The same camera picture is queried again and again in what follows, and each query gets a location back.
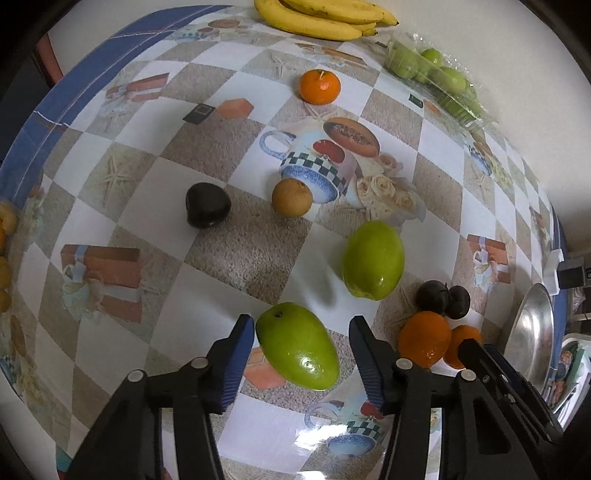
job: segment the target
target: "screw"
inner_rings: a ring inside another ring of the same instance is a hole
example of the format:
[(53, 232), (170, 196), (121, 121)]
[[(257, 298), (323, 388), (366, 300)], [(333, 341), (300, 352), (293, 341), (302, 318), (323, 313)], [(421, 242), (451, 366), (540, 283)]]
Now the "screw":
[(141, 370), (132, 370), (131, 372), (129, 372), (129, 375), (127, 375), (127, 380), (135, 383), (142, 380), (143, 377), (144, 372), (142, 372)]
[(205, 368), (208, 364), (209, 362), (207, 361), (207, 358), (205, 358), (204, 356), (198, 356), (191, 360), (191, 367), (196, 368), (198, 370)]
[(474, 380), (476, 380), (476, 374), (472, 370), (462, 370), (460, 376), (467, 382), (474, 382)]
[(413, 363), (408, 358), (399, 358), (396, 360), (396, 366), (400, 370), (410, 370), (413, 367)]

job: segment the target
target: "bunch of bananas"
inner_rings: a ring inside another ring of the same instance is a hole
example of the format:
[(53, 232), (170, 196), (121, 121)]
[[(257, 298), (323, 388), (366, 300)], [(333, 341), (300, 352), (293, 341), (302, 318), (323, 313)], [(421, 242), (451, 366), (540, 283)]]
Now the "bunch of bananas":
[(389, 11), (364, 0), (255, 0), (255, 7), (275, 28), (327, 40), (375, 35), (379, 22), (398, 24)]

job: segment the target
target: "metal bowl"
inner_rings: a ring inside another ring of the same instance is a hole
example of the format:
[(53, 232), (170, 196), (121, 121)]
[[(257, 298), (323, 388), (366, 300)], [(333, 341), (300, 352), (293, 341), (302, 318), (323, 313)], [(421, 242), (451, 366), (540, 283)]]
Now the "metal bowl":
[(554, 339), (554, 316), (548, 290), (541, 283), (525, 295), (513, 322), (507, 322), (497, 347), (506, 360), (542, 393)]

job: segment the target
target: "clear plastic fruit box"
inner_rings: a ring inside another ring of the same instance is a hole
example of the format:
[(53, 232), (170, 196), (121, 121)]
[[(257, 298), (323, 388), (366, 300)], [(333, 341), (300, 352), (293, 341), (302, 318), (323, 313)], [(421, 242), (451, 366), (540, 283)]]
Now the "clear plastic fruit box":
[(410, 88), (434, 99), (465, 128), (483, 128), (495, 122), (482, 106), (480, 87), (468, 70), (418, 34), (394, 33), (384, 67)]

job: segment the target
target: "wall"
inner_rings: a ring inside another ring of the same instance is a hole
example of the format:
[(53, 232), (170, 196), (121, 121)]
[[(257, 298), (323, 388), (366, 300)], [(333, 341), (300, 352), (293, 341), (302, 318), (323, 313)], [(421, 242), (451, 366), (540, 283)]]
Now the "wall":
[[(500, 130), (545, 186), (569, 248), (591, 244), (591, 85), (554, 33), (518, 0), (375, 1), (405, 30), (454, 52), (483, 84)], [(82, 0), (50, 31), (51, 42), (66, 72), (133, 20), (198, 3), (209, 2)]]

